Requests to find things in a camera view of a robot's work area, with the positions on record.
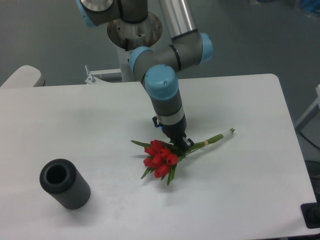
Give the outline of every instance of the black cable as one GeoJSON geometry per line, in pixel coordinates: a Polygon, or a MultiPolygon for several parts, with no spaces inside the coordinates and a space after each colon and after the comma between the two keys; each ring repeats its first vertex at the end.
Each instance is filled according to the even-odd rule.
{"type": "Polygon", "coordinates": [[[301,137],[303,137],[308,143],[310,143],[312,146],[314,146],[316,149],[320,151],[320,147],[315,145],[312,141],[310,141],[301,131],[299,132],[301,137]]]}

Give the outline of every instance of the tulip bouquet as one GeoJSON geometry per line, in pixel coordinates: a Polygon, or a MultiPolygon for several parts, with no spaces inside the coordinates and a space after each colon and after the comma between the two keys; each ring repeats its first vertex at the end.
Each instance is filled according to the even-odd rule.
{"type": "Polygon", "coordinates": [[[204,146],[214,144],[226,136],[232,135],[234,132],[235,129],[231,128],[229,131],[218,134],[205,141],[195,143],[185,152],[182,152],[177,145],[175,145],[174,141],[167,143],[160,140],[153,140],[150,143],[144,143],[132,140],[132,143],[144,147],[144,152],[148,154],[146,159],[143,160],[146,170],[141,179],[150,173],[154,173],[154,176],[156,178],[161,178],[161,180],[168,175],[166,183],[169,185],[175,177],[178,163],[181,162],[186,156],[194,153],[204,146]]]}

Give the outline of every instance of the red tulip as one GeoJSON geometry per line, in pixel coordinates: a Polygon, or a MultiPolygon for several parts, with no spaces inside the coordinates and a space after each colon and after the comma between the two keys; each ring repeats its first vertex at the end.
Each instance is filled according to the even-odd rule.
{"type": "Polygon", "coordinates": [[[153,168],[154,167],[153,164],[152,164],[152,159],[150,159],[150,158],[146,158],[145,160],[143,160],[143,163],[148,168],[153,168]]]}
{"type": "Polygon", "coordinates": [[[163,158],[166,158],[170,153],[171,153],[171,150],[169,148],[161,148],[159,150],[159,154],[163,158]]]}
{"type": "Polygon", "coordinates": [[[169,154],[167,157],[166,157],[166,164],[168,164],[169,166],[174,166],[176,165],[177,163],[179,162],[179,158],[177,155],[175,154],[169,154]]]}
{"type": "Polygon", "coordinates": [[[159,153],[157,153],[156,155],[154,155],[153,159],[152,159],[152,166],[153,168],[158,168],[160,167],[163,163],[164,163],[164,159],[160,156],[159,153]]]}
{"type": "Polygon", "coordinates": [[[154,171],[154,176],[158,179],[167,175],[169,172],[170,167],[164,163],[154,171]]]}
{"type": "Polygon", "coordinates": [[[149,147],[146,147],[145,149],[144,149],[144,152],[145,153],[147,153],[147,154],[149,154],[150,156],[154,156],[154,155],[156,155],[156,150],[154,150],[153,149],[153,147],[152,146],[149,146],[149,147]]]}
{"type": "Polygon", "coordinates": [[[166,146],[159,140],[153,140],[150,142],[152,148],[158,152],[160,149],[165,148],[166,146]]]}

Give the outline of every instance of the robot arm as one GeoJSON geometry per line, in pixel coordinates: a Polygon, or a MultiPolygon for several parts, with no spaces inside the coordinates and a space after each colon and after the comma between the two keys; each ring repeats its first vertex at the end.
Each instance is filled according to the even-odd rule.
{"type": "MultiPolygon", "coordinates": [[[[87,14],[85,19],[89,18],[95,25],[117,18],[134,25],[144,21],[148,16],[147,0],[77,1],[87,14]],[[89,8],[87,2],[99,6],[104,4],[104,7],[96,11],[98,8],[89,8]]],[[[198,32],[188,0],[159,2],[172,44],[159,50],[140,46],[131,53],[129,64],[150,96],[156,113],[153,118],[154,125],[160,127],[184,152],[194,143],[187,139],[185,133],[187,121],[176,72],[211,59],[213,46],[208,35],[198,32]]]]}

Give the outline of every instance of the light blue joint cap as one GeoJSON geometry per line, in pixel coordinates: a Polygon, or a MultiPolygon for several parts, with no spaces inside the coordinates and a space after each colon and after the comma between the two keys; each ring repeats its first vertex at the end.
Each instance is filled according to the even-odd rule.
{"type": "Polygon", "coordinates": [[[176,72],[164,64],[153,66],[146,72],[144,85],[149,96],[159,101],[172,99],[179,90],[176,72]]]}
{"type": "Polygon", "coordinates": [[[200,33],[200,35],[202,37],[202,43],[203,43],[202,58],[200,63],[203,64],[205,62],[208,62],[214,55],[214,46],[208,34],[200,33]]]}
{"type": "Polygon", "coordinates": [[[140,56],[140,54],[142,54],[143,52],[145,51],[152,51],[149,47],[147,46],[140,46],[140,47],[137,47],[130,55],[130,58],[129,58],[129,64],[130,64],[130,68],[132,70],[132,72],[135,72],[134,71],[134,68],[135,68],[135,63],[136,63],[136,60],[138,59],[138,57],[140,56]]]}
{"type": "Polygon", "coordinates": [[[88,17],[86,11],[84,10],[84,8],[82,7],[81,5],[81,1],[80,0],[75,0],[76,1],[76,4],[78,5],[78,8],[82,14],[82,17],[86,23],[86,25],[89,27],[89,28],[92,28],[92,27],[97,27],[97,25],[95,25],[91,19],[88,17]]]}

